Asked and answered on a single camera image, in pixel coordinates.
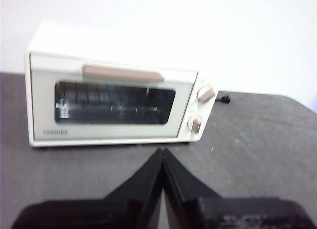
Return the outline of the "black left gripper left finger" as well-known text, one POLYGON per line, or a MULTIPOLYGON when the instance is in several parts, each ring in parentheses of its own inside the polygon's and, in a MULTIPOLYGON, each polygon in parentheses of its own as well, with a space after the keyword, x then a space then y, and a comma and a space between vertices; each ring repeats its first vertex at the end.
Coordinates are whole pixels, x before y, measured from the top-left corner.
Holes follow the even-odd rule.
POLYGON ((145 229, 162 191, 163 150, 157 149, 102 199, 45 201, 24 208, 14 229, 145 229))

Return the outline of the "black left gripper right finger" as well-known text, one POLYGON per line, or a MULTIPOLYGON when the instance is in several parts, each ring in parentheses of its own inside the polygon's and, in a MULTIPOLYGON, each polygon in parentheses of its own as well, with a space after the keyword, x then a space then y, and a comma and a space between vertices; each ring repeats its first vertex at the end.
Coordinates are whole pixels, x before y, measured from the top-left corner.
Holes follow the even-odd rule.
POLYGON ((163 150, 164 190, 183 229, 313 229, 297 202, 279 198, 224 198, 163 150))

